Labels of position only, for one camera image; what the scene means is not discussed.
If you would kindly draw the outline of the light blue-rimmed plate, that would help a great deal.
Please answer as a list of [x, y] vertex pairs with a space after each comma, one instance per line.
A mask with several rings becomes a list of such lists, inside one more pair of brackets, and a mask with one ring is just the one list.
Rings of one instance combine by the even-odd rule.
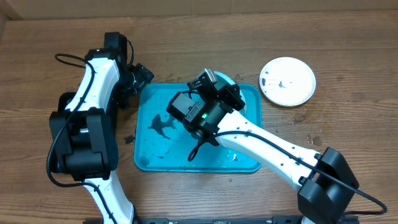
[[[215, 71], [215, 75], [217, 76], [218, 83], [229, 83], [230, 85], [235, 85], [235, 84], [236, 84], [229, 76], [225, 75], [225, 74], [222, 73], [222, 72]], [[241, 96], [241, 99], [242, 99], [242, 100], [244, 101], [244, 103], [245, 103], [243, 109], [241, 109], [239, 112], [240, 112], [243, 116], [246, 116], [247, 110], [248, 110], [248, 107], [247, 107], [247, 104], [246, 104], [246, 99], [245, 99], [245, 97], [244, 97], [242, 91], [240, 91], [239, 94], [240, 94], [240, 96]]]

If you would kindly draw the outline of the white plate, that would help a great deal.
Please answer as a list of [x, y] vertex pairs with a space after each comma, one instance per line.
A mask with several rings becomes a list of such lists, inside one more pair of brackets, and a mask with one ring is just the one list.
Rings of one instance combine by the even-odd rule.
[[317, 81], [312, 69], [293, 57], [279, 57], [266, 63], [259, 75], [265, 97], [284, 107], [304, 104], [314, 94]]

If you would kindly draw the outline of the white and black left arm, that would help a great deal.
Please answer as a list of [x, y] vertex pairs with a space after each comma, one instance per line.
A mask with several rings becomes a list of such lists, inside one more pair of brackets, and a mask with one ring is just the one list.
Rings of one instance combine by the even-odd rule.
[[53, 142], [47, 176], [59, 187], [89, 191], [102, 223], [140, 223], [116, 173], [116, 115], [154, 75], [133, 63], [131, 41], [119, 32], [105, 33], [104, 46], [89, 50], [81, 61], [85, 74], [78, 90], [63, 93], [49, 118]]

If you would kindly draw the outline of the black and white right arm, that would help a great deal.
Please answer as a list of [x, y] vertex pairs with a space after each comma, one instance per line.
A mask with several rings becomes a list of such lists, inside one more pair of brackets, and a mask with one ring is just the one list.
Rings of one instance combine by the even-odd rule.
[[297, 192], [302, 223], [338, 223], [350, 213], [346, 208], [356, 194], [380, 206], [375, 215], [388, 211], [384, 203], [359, 189], [340, 152], [329, 147], [319, 153], [296, 146], [245, 118], [240, 113], [245, 102], [236, 84], [218, 86], [216, 79], [200, 77], [187, 86], [188, 90], [178, 94], [182, 103], [169, 106], [182, 109], [180, 122], [198, 139], [189, 161], [205, 143], [248, 155], [280, 175]]

